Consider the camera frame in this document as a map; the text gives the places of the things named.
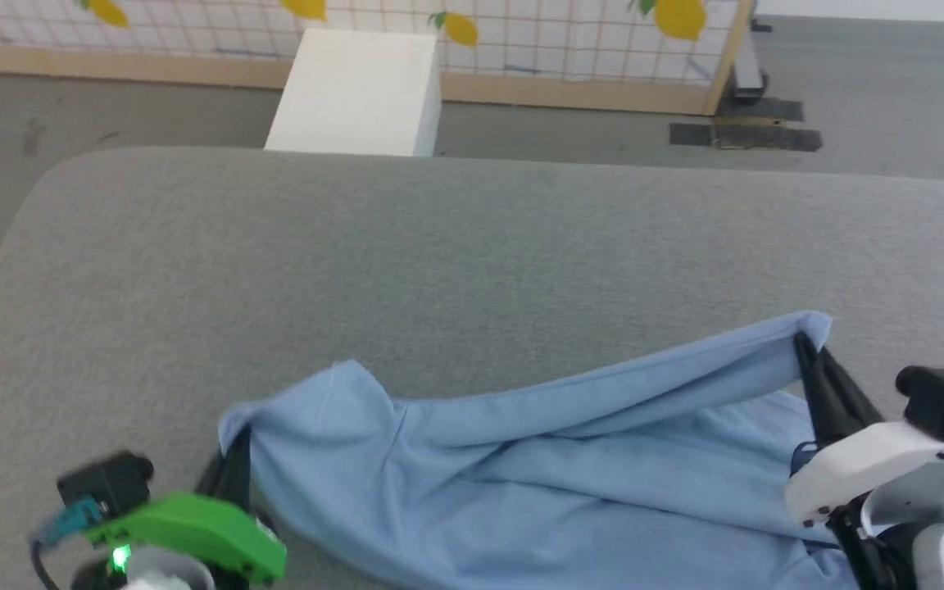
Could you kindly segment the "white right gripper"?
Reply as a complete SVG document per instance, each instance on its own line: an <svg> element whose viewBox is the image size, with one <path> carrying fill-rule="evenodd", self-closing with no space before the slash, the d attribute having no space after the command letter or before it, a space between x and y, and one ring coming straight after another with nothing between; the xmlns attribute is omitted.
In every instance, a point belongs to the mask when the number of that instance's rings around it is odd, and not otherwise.
<svg viewBox="0 0 944 590"><path fill-rule="evenodd" d="M819 452L784 489L792 519L826 520L863 497L865 527L944 524L944 442L881 423L884 415L806 332L794 335L793 348Z"/></svg>

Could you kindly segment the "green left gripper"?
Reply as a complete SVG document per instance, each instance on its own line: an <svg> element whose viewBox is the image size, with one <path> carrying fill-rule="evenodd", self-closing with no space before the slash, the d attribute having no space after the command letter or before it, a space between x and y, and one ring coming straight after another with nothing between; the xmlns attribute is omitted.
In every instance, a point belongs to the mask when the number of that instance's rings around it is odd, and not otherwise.
<svg viewBox="0 0 944 590"><path fill-rule="evenodd" d="M283 579L288 549L252 513L251 432L240 429L228 459L212 456L197 494L167 494L84 531L91 544L110 549L109 570L129 583L162 580L169 588L250 588Z"/></svg>

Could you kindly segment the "light blue garment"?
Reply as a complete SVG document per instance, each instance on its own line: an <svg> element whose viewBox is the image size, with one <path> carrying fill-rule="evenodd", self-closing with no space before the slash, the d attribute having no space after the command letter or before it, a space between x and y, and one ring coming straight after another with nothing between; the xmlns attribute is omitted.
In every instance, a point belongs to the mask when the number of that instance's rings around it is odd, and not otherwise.
<svg viewBox="0 0 944 590"><path fill-rule="evenodd" d="M393 398L347 360L234 406L289 530L407 590L858 590L784 506L813 439L797 312L502 393Z"/></svg>

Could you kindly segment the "black floor mat strip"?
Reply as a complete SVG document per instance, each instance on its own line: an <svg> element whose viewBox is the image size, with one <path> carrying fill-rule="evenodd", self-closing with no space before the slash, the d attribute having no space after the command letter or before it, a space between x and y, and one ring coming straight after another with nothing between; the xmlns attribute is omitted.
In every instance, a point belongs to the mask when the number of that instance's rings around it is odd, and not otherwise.
<svg viewBox="0 0 944 590"><path fill-rule="evenodd" d="M805 122L803 104L798 101L761 98L750 104L727 98L706 122L669 123L668 142L722 150L819 151L823 135L802 128Z"/></svg>

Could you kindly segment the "grey fabric sofa cushion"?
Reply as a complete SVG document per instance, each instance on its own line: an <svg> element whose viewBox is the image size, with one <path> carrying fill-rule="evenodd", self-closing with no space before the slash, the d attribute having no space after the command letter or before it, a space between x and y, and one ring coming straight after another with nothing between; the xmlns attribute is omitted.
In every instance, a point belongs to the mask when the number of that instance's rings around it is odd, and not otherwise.
<svg viewBox="0 0 944 590"><path fill-rule="evenodd" d="M889 415L944 365L944 182L211 147L71 158L0 247L0 590L57 475L191 486L228 408L355 358L508 391L791 312Z"/></svg>

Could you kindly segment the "grey metal partition foot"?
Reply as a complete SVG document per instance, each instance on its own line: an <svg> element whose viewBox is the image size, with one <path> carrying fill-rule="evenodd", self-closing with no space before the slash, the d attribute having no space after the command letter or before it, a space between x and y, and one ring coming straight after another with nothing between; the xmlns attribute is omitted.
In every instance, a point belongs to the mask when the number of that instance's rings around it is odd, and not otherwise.
<svg viewBox="0 0 944 590"><path fill-rule="evenodd" d="M737 103L756 104L767 93L770 85L770 78L767 72L760 66L756 44L753 34L770 33L772 27L768 24L758 23L753 16L749 20L749 26L741 44L737 50L732 66L732 81L730 83L730 97Z"/></svg>

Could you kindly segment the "white box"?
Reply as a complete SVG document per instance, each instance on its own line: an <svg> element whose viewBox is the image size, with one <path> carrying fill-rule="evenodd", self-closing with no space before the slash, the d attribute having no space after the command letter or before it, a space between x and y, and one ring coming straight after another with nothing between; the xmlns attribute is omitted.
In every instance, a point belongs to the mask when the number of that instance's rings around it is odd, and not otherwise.
<svg viewBox="0 0 944 590"><path fill-rule="evenodd" d="M434 36L311 29L265 150L433 157L442 104Z"/></svg>

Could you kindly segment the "lemon print partition screen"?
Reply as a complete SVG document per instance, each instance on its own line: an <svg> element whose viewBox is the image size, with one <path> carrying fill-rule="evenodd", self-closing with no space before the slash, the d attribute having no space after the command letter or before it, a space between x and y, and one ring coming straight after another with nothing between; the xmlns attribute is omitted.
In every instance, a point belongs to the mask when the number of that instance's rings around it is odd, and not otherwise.
<svg viewBox="0 0 944 590"><path fill-rule="evenodd" d="M300 44L430 41L450 101L711 116L754 0L0 0L0 72L281 89Z"/></svg>

